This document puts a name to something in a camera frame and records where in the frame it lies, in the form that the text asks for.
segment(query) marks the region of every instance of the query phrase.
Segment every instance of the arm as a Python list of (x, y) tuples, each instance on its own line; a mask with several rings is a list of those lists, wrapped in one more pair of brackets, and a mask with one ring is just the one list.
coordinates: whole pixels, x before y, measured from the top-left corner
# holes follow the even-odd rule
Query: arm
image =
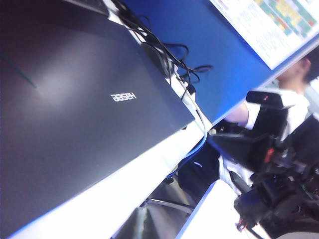
[(246, 125), (248, 122), (248, 108), (245, 103), (240, 104), (235, 108), (228, 116), (225, 117), (225, 120), (231, 123), (240, 123)]
[(235, 108), (227, 117), (225, 117), (225, 120), (232, 123), (236, 122), (242, 127), (252, 129), (254, 127), (259, 110), (259, 104), (245, 101)]

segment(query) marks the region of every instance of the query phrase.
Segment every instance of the white shirt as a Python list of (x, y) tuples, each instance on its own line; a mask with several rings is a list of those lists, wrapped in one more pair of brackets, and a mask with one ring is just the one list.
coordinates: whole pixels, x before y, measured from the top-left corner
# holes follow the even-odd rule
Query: white shirt
[[(292, 133), (299, 125), (301, 125), (302, 122), (304, 122), (308, 113), (309, 101), (303, 95), (297, 94), (294, 91), (282, 89), (258, 89), (258, 91), (278, 93), (281, 95), (283, 105), (285, 107), (291, 106), (288, 109), (287, 125), (284, 130), (282, 140)], [(245, 105), (248, 109), (248, 121), (245, 127), (247, 129), (252, 129), (260, 110), (260, 104), (254, 104), (245, 101)], [(251, 186), (252, 182), (249, 178), (253, 172), (242, 167), (240, 164), (234, 164), (228, 160), (223, 160), (222, 157), (219, 157), (219, 164), (220, 179), (229, 184), (236, 193), (239, 193), (239, 191), (231, 182), (229, 171), (234, 171), (235, 173), (239, 174), (241, 178), (249, 186)]]
[[(291, 106), (288, 109), (287, 126), (284, 130), (282, 140), (291, 134), (302, 122), (304, 122), (308, 113), (309, 101), (301, 94), (297, 94), (291, 90), (283, 89), (259, 89), (258, 91), (266, 91), (278, 93), (281, 95), (283, 105), (286, 107)], [(249, 103), (245, 101), (245, 105), (248, 109), (248, 122), (245, 126), (247, 129), (252, 129), (258, 116), (260, 105)]]

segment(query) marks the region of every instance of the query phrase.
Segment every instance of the blue cable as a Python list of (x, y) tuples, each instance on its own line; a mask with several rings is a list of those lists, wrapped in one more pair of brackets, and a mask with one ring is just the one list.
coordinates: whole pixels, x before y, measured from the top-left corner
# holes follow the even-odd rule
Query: blue cable
[(199, 150), (204, 146), (204, 144), (205, 144), (205, 142), (206, 142), (206, 139), (207, 139), (207, 133), (205, 132), (205, 135), (204, 135), (202, 141), (200, 142), (200, 144), (199, 144), (197, 147), (195, 147), (192, 151), (190, 151), (190, 152), (182, 159), (182, 160), (185, 159), (185, 161), (182, 162), (182, 163), (180, 164), (180, 166), (177, 167), (176, 170), (174, 170), (172, 173), (170, 173), (169, 175), (167, 175), (166, 178), (172, 177), (178, 170), (180, 170), (180, 168), (181, 168), (182, 166), (185, 165), (185, 163), (187, 163), (191, 158), (193, 158), (193, 156), (195, 156), (195, 155), (199, 152)]

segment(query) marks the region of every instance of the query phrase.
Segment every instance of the black cable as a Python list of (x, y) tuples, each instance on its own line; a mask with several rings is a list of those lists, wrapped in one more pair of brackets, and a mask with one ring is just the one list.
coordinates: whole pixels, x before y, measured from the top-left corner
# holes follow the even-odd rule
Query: black cable
[(141, 18), (144, 18), (144, 19), (146, 19), (146, 21), (148, 22), (148, 25), (149, 25), (149, 30), (151, 31), (152, 30), (152, 25), (151, 25), (151, 21), (150, 21), (150, 19), (147, 17), (147, 16), (145, 16), (145, 15), (138, 15), (138, 18), (139, 19), (141, 19)]
[(189, 55), (189, 48), (188, 46), (184, 45), (184, 44), (175, 44), (175, 43), (167, 43), (167, 42), (163, 42), (163, 44), (165, 46), (171, 46), (171, 47), (182, 47), (186, 50), (185, 54), (183, 55), (183, 57), (180, 59), (180, 61), (183, 61), (187, 58), (187, 56)]
[[(139, 28), (142, 29), (144, 33), (150, 35), (153, 38), (153, 40), (155, 40), (161, 46), (163, 52), (166, 52), (169, 55), (169, 57), (173, 60), (174, 64), (176, 64), (177, 66), (183, 67), (181, 61), (179, 59), (177, 59), (169, 51), (169, 49), (159, 40), (159, 38), (156, 35), (154, 35), (150, 30), (148, 30), (147, 28), (145, 28), (145, 27), (143, 27), (141, 25), (136, 24), (135, 22), (132, 22), (131, 20), (129, 20), (129, 19), (127, 19), (127, 18), (125, 18), (125, 17), (123, 17), (121, 15), (117, 15), (117, 16), (120, 19), (122, 19), (123, 21), (126, 21), (129, 24), (134, 25), (137, 29), (139, 29)], [(203, 66), (198, 66), (196, 68), (189, 68), (189, 67), (187, 67), (187, 68), (188, 68), (188, 70), (190, 72), (203, 73), (203, 72), (206, 72), (206, 71), (209, 71), (209, 70), (213, 69), (213, 66), (212, 65), (203, 65)]]
[(261, 236), (259, 236), (254, 230), (251, 228), (246, 228), (252, 235), (254, 235), (258, 239), (263, 239)]
[[(145, 37), (143, 35), (142, 30), (139, 30), (139, 29), (131, 29), (131, 28), (128, 28), (128, 30), (131, 30), (133, 31), (134, 33), (138, 33), (141, 37)], [(156, 47), (154, 47), (153, 45), (149, 44), (148, 42), (144, 42), (145, 44), (153, 47), (156, 51), (158, 51), (158, 53), (161, 55), (161, 52), (159, 50), (156, 49)], [(165, 50), (162, 50), (162, 52), (164, 53), (165, 55), (165, 62), (166, 62), (166, 67), (167, 67), (167, 71), (168, 71), (168, 76), (169, 76), (169, 85), (171, 85), (171, 71), (170, 71), (170, 66), (169, 66), (169, 58), (168, 58), (168, 55), (167, 53), (165, 52)]]
[[(163, 43), (159, 40), (159, 38), (154, 35), (149, 29), (147, 29), (145, 26), (141, 25), (140, 23), (136, 23), (133, 22), (130, 19), (127, 19), (126, 17), (122, 16), (122, 15), (118, 15), (118, 13), (114, 12), (113, 10), (109, 10), (111, 12), (113, 12), (115, 15), (117, 15), (122, 21), (124, 21), (125, 23), (128, 23), (129, 27), (131, 28), (130, 30), (138, 33), (143, 39), (155, 44), (159, 45), (160, 50), (163, 52), (164, 54), (164, 60), (166, 62), (166, 66), (167, 66), (167, 70), (168, 70), (168, 76), (169, 76), (169, 84), (171, 85), (171, 65), (170, 65), (170, 61), (172, 61), (172, 63), (180, 68), (183, 68), (186, 70), (186, 75), (182, 76), (181, 79), (183, 79), (183, 81), (185, 81), (185, 77), (188, 77), (188, 84), (190, 83), (198, 83), (200, 81), (200, 77), (196, 74), (196, 73), (203, 73), (203, 72), (207, 72), (209, 70), (211, 70), (213, 68), (213, 66), (211, 65), (202, 65), (202, 66), (198, 66), (195, 68), (190, 68), (188, 67), (185, 63), (184, 63), (184, 58), (187, 57), (188, 53), (189, 53), (189, 48), (186, 45), (183, 44), (174, 44), (174, 43)], [(171, 53), (171, 51), (167, 48), (168, 46), (178, 46), (178, 47), (183, 47), (184, 49), (186, 49), (186, 53), (185, 55), (182, 57), (182, 59), (178, 59), (174, 54)], [(193, 74), (196, 78), (197, 81), (191, 82), (191, 77), (190, 74)], [(187, 89), (185, 89), (181, 99), (183, 100), (185, 94), (187, 92)]]

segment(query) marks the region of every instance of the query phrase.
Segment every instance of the blue wall panel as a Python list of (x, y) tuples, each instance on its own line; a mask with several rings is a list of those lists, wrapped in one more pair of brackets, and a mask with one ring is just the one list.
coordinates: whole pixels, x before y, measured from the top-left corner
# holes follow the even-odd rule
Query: blue wall panel
[(212, 122), (296, 56), (271, 71), (209, 0), (124, 2), (136, 14), (150, 18), (153, 33), (162, 41), (186, 44), (189, 66), (214, 66), (211, 72), (200, 74), (201, 82), (195, 85), (196, 101)]

